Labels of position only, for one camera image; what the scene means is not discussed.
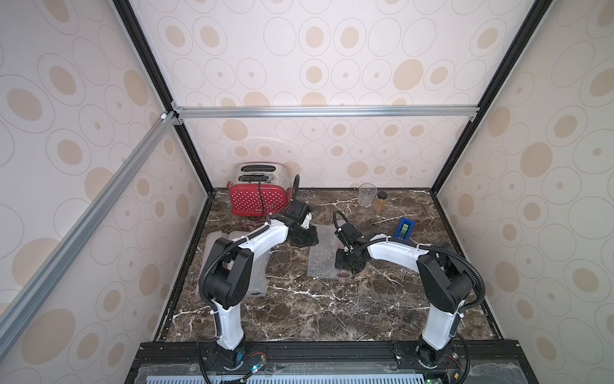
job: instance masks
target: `glass jar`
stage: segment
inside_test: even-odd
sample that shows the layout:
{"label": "glass jar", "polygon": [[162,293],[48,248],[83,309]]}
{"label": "glass jar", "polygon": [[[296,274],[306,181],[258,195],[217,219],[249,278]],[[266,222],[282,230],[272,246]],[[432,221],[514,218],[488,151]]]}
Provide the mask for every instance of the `glass jar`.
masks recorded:
{"label": "glass jar", "polygon": [[380,190],[373,201],[373,210],[377,213],[382,212],[386,208],[386,202],[388,201],[388,193]]}

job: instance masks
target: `blue box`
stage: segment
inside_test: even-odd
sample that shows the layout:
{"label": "blue box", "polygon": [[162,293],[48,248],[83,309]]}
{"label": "blue box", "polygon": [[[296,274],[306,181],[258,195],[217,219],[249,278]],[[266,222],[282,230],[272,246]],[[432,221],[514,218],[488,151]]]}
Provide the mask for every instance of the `blue box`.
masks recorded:
{"label": "blue box", "polygon": [[397,231],[394,234],[394,238],[399,238],[408,241],[411,236],[411,232],[414,230],[416,222],[409,220],[405,217],[401,218],[401,222],[398,223]]}

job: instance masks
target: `clear plastic cup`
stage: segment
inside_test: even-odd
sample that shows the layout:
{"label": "clear plastic cup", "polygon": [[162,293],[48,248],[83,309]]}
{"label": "clear plastic cup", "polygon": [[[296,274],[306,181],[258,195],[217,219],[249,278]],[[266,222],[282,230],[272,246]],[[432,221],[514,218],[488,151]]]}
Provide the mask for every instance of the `clear plastic cup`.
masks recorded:
{"label": "clear plastic cup", "polygon": [[373,185],[365,182],[358,187],[358,204],[362,206],[373,205],[373,199],[377,195],[378,189]]}

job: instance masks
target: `amber liquid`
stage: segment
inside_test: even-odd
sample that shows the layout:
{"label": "amber liquid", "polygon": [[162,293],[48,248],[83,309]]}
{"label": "amber liquid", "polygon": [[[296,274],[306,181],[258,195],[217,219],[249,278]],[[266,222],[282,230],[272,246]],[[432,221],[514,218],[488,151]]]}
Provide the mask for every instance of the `amber liquid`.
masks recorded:
{"label": "amber liquid", "polygon": [[379,197],[375,197],[375,200],[373,201],[373,211],[376,211],[377,213],[382,212],[385,208],[386,208],[386,202],[388,201],[388,199],[380,199]]}

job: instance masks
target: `red toaster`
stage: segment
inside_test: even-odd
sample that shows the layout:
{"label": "red toaster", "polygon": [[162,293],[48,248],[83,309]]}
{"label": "red toaster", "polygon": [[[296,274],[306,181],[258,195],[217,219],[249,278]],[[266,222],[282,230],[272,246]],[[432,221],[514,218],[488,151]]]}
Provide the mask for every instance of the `red toaster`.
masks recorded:
{"label": "red toaster", "polygon": [[232,213],[237,216],[264,217],[283,210],[298,190],[299,177],[290,185],[286,167],[274,163],[242,163],[228,182]]}

